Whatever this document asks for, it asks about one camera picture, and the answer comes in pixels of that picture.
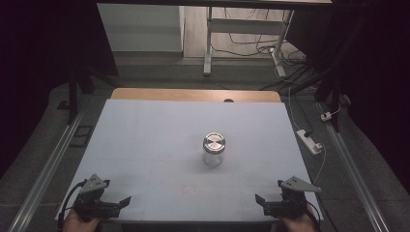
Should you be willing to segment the black metal stand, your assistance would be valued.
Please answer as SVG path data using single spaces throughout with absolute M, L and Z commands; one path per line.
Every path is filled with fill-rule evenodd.
M 85 55 L 78 51 L 68 60 L 68 65 L 70 67 L 68 75 L 69 99 L 61 101 L 58 109 L 66 109 L 70 112 L 67 124 L 72 125 L 79 114 L 77 87 L 80 87 L 83 94 L 93 94 L 95 85 L 92 76 L 113 88 L 119 88 L 121 84 L 112 79 L 112 76 L 118 77 L 119 73 L 110 49 L 92 53 L 91 55 Z
M 337 74 L 340 68 L 337 64 L 330 65 L 323 72 L 319 72 L 315 77 L 310 77 L 306 81 L 298 84 L 294 88 L 290 88 L 287 93 L 292 96 L 296 95 L 300 91 L 319 83 L 319 87 L 314 93 L 314 99 L 317 102 L 325 101 L 329 96 L 332 96 L 331 109 L 333 116 L 330 119 L 330 123 L 336 132 L 339 132 L 338 125 L 338 111 L 339 111 L 339 96 L 341 93 L 341 77 Z

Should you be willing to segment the clear glass jar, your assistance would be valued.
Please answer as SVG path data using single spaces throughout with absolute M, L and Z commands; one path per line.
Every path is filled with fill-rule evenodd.
M 204 154 L 202 156 L 203 162 L 206 165 L 211 166 L 211 167 L 216 167 L 216 166 L 220 165 L 223 161 L 223 155 L 222 154 L 223 154 L 224 150 L 220 154 L 217 154 L 217 155 L 209 154 L 204 150 Z

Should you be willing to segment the white desk frame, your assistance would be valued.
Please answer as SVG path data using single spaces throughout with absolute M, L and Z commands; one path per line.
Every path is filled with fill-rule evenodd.
M 247 20 L 247 19 L 226 19 L 213 18 L 213 8 L 207 8 L 207 32 L 206 48 L 204 55 L 203 74 L 210 75 L 212 68 L 212 34 L 213 33 L 233 33 L 233 34 L 259 34 L 278 36 L 278 42 L 274 48 L 269 48 L 269 52 L 274 62 L 275 69 L 279 77 L 286 77 L 284 67 L 279 59 L 281 46 L 284 42 L 288 26 L 293 12 L 284 10 L 282 21 L 268 20 Z

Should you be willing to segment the wooden table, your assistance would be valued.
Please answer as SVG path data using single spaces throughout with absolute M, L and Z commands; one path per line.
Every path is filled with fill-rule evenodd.
M 277 92 L 244 90 L 117 88 L 110 98 L 179 102 L 281 102 Z

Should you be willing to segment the black floor frame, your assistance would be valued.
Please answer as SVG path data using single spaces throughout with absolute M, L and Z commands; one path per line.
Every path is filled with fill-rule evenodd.
M 91 139 L 93 130 L 93 126 L 78 126 L 70 142 L 70 147 L 86 148 Z

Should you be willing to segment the dark curtain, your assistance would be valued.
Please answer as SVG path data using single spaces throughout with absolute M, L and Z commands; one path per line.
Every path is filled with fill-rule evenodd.
M 0 178 L 71 76 L 118 74 L 99 0 L 0 0 Z
M 334 0 L 338 11 L 296 11 L 287 40 L 317 72 L 336 59 L 366 18 L 334 72 L 351 101 L 348 113 L 410 191 L 410 0 Z

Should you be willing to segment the white power strip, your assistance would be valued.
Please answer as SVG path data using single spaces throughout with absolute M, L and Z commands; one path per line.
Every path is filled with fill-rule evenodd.
M 310 134 L 305 130 L 297 130 L 296 134 L 301 139 L 301 141 L 305 144 L 307 149 L 310 151 L 312 155 L 318 155 L 322 152 L 323 146 L 320 143 L 316 143 L 310 137 Z

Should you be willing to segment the round silver metal lid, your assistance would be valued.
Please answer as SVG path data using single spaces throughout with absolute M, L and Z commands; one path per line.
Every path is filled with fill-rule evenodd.
M 203 139 L 203 148 L 209 154 L 220 154 L 225 149 L 225 138 L 218 132 L 211 132 Z

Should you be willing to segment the white table mat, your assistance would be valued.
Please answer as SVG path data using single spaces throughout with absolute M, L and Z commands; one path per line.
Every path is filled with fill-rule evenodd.
M 202 160 L 211 132 L 226 141 L 216 167 Z M 126 222 L 261 222 L 256 193 L 279 201 L 278 180 L 309 179 L 278 102 L 109 100 L 73 182 L 93 174 L 110 181 L 102 200 L 132 198 Z

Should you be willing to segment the person's right hand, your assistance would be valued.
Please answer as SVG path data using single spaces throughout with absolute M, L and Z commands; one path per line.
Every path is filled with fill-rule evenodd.
M 301 217 L 281 217 L 279 221 L 284 225 L 284 232 L 317 232 L 315 222 L 304 213 Z

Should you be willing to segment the person's left hand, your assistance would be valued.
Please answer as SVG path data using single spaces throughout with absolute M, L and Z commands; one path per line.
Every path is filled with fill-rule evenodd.
M 98 218 L 85 222 L 76 211 L 70 210 L 64 220 L 62 232 L 95 232 L 99 222 Z

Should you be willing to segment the grey metal floor rail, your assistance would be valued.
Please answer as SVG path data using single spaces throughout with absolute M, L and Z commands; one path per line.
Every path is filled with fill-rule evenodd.
M 53 148 L 52 153 L 48 157 L 38 178 L 34 182 L 34 185 L 28 192 L 7 232 L 25 232 L 33 215 L 40 205 L 41 200 L 44 197 L 48 185 L 50 184 L 62 157 L 69 147 L 73 135 L 81 119 L 83 118 L 90 98 L 90 95 L 85 95 L 79 101 L 76 115 L 73 117 L 71 122 L 67 126 L 65 126 L 62 136 L 58 140 L 57 145 Z
M 391 232 L 387 221 L 384 219 L 376 200 L 366 185 L 366 182 L 354 162 L 352 155 L 341 134 L 335 130 L 329 122 L 324 122 L 328 135 L 337 150 L 337 153 L 344 165 L 344 168 L 352 182 L 352 185 L 357 192 L 367 217 L 373 227 L 374 232 Z

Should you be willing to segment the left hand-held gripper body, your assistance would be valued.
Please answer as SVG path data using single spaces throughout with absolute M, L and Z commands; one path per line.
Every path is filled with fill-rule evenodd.
M 73 204 L 83 221 L 89 222 L 93 218 L 109 219 L 107 204 L 101 201 L 109 183 L 109 180 L 102 180 L 97 174 L 85 181 Z

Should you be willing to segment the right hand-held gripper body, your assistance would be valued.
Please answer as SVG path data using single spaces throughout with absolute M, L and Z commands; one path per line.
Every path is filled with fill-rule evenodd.
M 308 209 L 306 192 L 321 192 L 322 188 L 310 184 L 296 176 L 286 181 L 278 180 L 282 200 L 280 218 L 299 218 Z

